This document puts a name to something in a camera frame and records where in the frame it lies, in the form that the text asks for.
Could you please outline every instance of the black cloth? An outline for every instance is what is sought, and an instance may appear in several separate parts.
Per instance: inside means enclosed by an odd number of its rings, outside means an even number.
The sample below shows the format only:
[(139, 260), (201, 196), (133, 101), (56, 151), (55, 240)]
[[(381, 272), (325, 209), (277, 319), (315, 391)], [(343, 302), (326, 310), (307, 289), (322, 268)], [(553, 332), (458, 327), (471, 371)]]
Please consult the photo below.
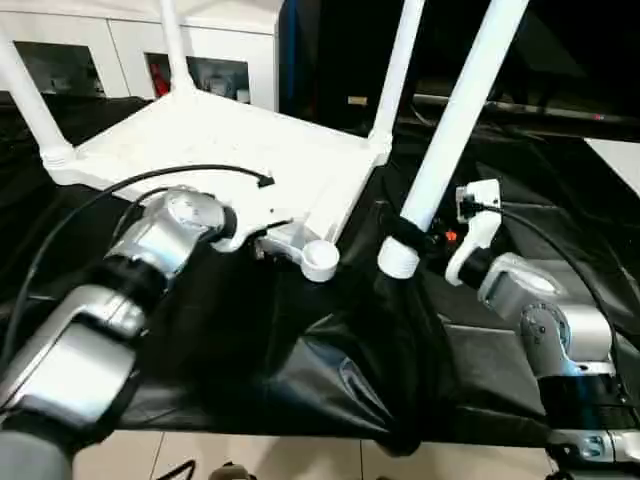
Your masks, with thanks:
[[(144, 106), (135, 99), (50, 101), (74, 144)], [(55, 186), (15, 109), (0, 112), (0, 231), (8, 255), (0, 294), (10, 303), (48, 229), (93, 191)], [(372, 438), (399, 454), (420, 440), (543, 445), (544, 409), (514, 328), (469, 288), (448, 285), (445, 259), (423, 262), (409, 282), (377, 272), (379, 214), (399, 209), (428, 133), (396, 135), (388, 165), (374, 172), (341, 237), (340, 269), (328, 284), (305, 281), (280, 259), (256, 261), (248, 248), (231, 255), (198, 249), (151, 320), (140, 353), (143, 384), (120, 427)], [(637, 369), (639, 200), (583, 142), (532, 143), (473, 138), (438, 222), (464, 235), (455, 221), (455, 184), (498, 177), (505, 205), (553, 232), (590, 268), (625, 334), (621, 362)], [(65, 230), (34, 293), (56, 299), (80, 283), (105, 253), (126, 204), (107, 199)], [(496, 253), (546, 261), (584, 295), (548, 246), (505, 223)], [(31, 301), (22, 336), (54, 305)], [(0, 306), (5, 321), (7, 311)], [(630, 382), (638, 394), (640, 384)]]

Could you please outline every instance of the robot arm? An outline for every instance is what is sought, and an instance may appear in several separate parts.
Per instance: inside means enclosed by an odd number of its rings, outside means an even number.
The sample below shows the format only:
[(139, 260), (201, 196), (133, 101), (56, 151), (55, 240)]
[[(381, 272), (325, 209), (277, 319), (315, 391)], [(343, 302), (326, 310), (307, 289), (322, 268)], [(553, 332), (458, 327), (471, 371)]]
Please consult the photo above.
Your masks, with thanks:
[(474, 211), (469, 219), (462, 208), (469, 199), (499, 205), (497, 182), (459, 189), (459, 217), (469, 221), (469, 234), (446, 278), (454, 285), (465, 280), (480, 302), (519, 331), (553, 430), (550, 455), (571, 475), (565, 478), (592, 478), (593, 472), (598, 478), (636, 478), (623, 476), (637, 473), (640, 431), (615, 369), (609, 322), (533, 262), (513, 253), (492, 257), (486, 247), (500, 215)]
[(56, 307), (5, 372), (1, 476), (71, 478), (71, 458), (110, 433), (135, 391), (147, 321), (198, 243), (238, 248), (254, 229), (210, 195), (170, 189), (152, 202)]

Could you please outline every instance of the white leg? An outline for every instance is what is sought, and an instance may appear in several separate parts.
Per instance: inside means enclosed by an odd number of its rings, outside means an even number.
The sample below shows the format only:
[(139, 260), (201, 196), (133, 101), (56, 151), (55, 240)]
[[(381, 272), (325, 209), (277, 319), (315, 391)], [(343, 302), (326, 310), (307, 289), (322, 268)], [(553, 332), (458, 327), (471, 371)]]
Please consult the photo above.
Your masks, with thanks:
[[(492, 0), (431, 140), (401, 216), (427, 231), (498, 75), (529, 0)], [(387, 238), (378, 266), (393, 278), (413, 276), (416, 252)]]
[(407, 69), (413, 53), (413, 45), (422, 18), (425, 0), (405, 0), (396, 32), (396, 39), (384, 79), (378, 111), (369, 138), (391, 143), (393, 125), (398, 114), (400, 96), (404, 88)]
[(14, 43), (0, 28), (0, 75), (40, 147), (45, 168), (61, 167), (73, 160), (74, 149), (62, 136), (56, 121), (22, 62)]
[(171, 89), (195, 88), (191, 75), (189, 75), (187, 57), (184, 54), (184, 46), (182, 45), (180, 21), (178, 20), (173, 0), (160, 0), (160, 9), (162, 13), (162, 30), (164, 31), (165, 42), (167, 42), (169, 66), (171, 67)]

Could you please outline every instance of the black strap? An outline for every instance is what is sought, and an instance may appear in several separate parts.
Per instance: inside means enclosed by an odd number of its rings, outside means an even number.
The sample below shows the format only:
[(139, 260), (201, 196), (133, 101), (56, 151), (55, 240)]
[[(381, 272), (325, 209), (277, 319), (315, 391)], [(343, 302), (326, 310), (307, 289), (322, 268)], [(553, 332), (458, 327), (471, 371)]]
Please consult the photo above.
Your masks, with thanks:
[(414, 223), (390, 212), (385, 212), (382, 219), (387, 235), (414, 249), (420, 258), (433, 251), (433, 243), (429, 241), (427, 234)]

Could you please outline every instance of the wire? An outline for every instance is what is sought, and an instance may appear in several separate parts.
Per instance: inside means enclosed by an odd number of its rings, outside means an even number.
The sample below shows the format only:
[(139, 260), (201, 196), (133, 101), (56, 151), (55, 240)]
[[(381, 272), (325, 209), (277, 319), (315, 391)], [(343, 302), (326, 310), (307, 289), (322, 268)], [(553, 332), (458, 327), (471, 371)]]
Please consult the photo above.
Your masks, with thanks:
[(115, 245), (115, 243), (118, 240), (118, 238), (120, 237), (120, 235), (122, 235), (122, 231), (124, 230), (124, 227), (126, 226), (127, 221), (129, 220), (129, 217), (131, 217), (131, 215), (142, 204), (142, 202), (145, 201), (147, 198), (155, 195), (156, 193), (166, 192), (167, 190), (169, 190), (169, 187), (154, 188), (152, 190), (149, 190), (148, 192), (143, 193), (138, 198), (136, 198), (135, 201), (132, 202), (125, 209), (124, 213), (120, 216), (120, 219), (118, 220), (118, 223), (116, 224), (116, 228), (113, 229), (113, 234), (111, 235), (111, 240), (109, 241), (109, 248), (111, 248), (111, 247), (113, 247)]
[[(519, 223), (523, 227), (528, 228), (529, 230), (534, 232), (536, 235), (538, 235), (540, 238), (542, 238), (545, 242), (547, 242), (549, 246), (551, 246), (558, 253), (558, 255), (560, 255), (569, 264), (569, 266), (576, 272), (576, 275), (578, 275), (582, 283), (584, 283), (584, 286), (587, 288), (587, 290), (591, 294), (591, 297), (593, 298), (593, 301), (596, 304), (596, 308), (600, 310), (600, 313), (602, 313), (602, 316), (607, 321), (607, 324), (609, 325), (609, 329), (611, 330), (611, 358), (612, 358), (613, 365), (616, 369), (616, 372), (618, 373), (618, 379), (620, 380), (620, 392), (624, 397), (626, 397), (623, 400), (623, 403), (626, 403), (626, 399), (631, 398), (631, 396), (629, 395), (629, 390), (625, 384), (624, 379), (622, 378), (622, 375), (620, 375), (620, 370), (618, 368), (619, 346), (618, 346), (618, 337), (617, 337), (615, 326), (611, 321), (611, 319), (609, 318), (609, 316), (607, 315), (606, 303), (602, 298), (602, 295), (600, 295), (600, 292), (598, 291), (596, 286), (593, 284), (589, 276), (585, 273), (583, 268), (580, 266), (578, 261), (574, 259), (571, 256), (571, 254), (568, 253), (563, 247), (561, 247), (560, 244), (553, 237), (551, 237), (538, 225), (529, 221), (523, 216), (518, 215), (517, 213), (514, 213), (514, 212), (510, 212), (509, 210), (504, 210), (500, 207), (494, 207), (492, 205), (484, 205), (481, 203), (473, 202), (472, 206), (474, 208), (487, 210), (489, 212), (499, 213), (505, 216), (506, 218), (509, 218), (510, 220), (513, 220), (514, 222)], [(638, 416), (638, 412), (636, 412), (633, 406), (630, 406), (630, 405), (627, 405), (627, 406), (630, 407), (631, 416), (633, 417), (633, 420), (636, 423), (636, 427), (640, 428), (640, 417)]]
[(2, 354), (0, 355), (0, 372), (6, 372), (9, 363), (13, 357), (15, 352), (15, 343), (18, 335), (18, 327), (20, 325), (20, 320), (23, 315), (25, 303), (29, 296), (29, 286), (33, 281), (36, 273), (38, 272), (38, 267), (40, 266), (40, 262), (42, 262), (42, 258), (44, 254), (47, 252), (48, 248), (51, 246), (56, 236), (60, 231), (73, 220), (78, 214), (88, 209), (89, 207), (96, 204), (98, 201), (103, 198), (111, 195), (112, 193), (117, 192), (118, 190), (122, 190), (125, 187), (133, 185), (134, 183), (141, 182), (143, 180), (147, 180), (149, 178), (160, 177), (163, 175), (169, 175), (172, 173), (180, 173), (180, 172), (191, 172), (191, 171), (200, 171), (200, 170), (217, 170), (217, 171), (227, 171), (227, 172), (236, 172), (244, 175), (250, 175), (252, 177), (256, 177), (258, 179), (258, 187), (264, 187), (268, 185), (274, 184), (273, 178), (263, 175), (259, 172), (255, 172), (253, 170), (249, 170), (242, 167), (236, 167), (233, 165), (220, 165), (220, 164), (196, 164), (196, 165), (180, 165), (176, 167), (168, 167), (162, 168), (159, 170), (151, 170), (148, 172), (140, 173), (138, 175), (134, 175), (133, 177), (126, 178), (118, 183), (111, 185), (110, 187), (102, 190), (101, 192), (94, 195), (92, 198), (87, 200), (85, 203), (80, 205), (75, 210), (72, 210), (64, 217), (58, 224), (49, 232), (47, 237), (44, 239), (40, 248), (36, 252), (33, 260), (31, 261), (31, 265), (29, 266), (29, 270), (27, 271), (27, 275), (18, 291), (18, 296), (16, 297), (16, 302), (13, 307), (13, 311), (11, 312), (11, 317), (9, 317), (9, 323), (7, 325), (7, 331), (5, 333), (5, 337), (3, 340), (3, 348)]
[(191, 480), (193, 478), (193, 474), (195, 473), (195, 471), (196, 471), (196, 461), (194, 459), (191, 459), (191, 460), (187, 460), (182, 465), (177, 466), (176, 468), (171, 470), (169, 473), (166, 473), (161, 477), (158, 477), (156, 480), (173, 480), (178, 477), (183, 478), (184, 480)]

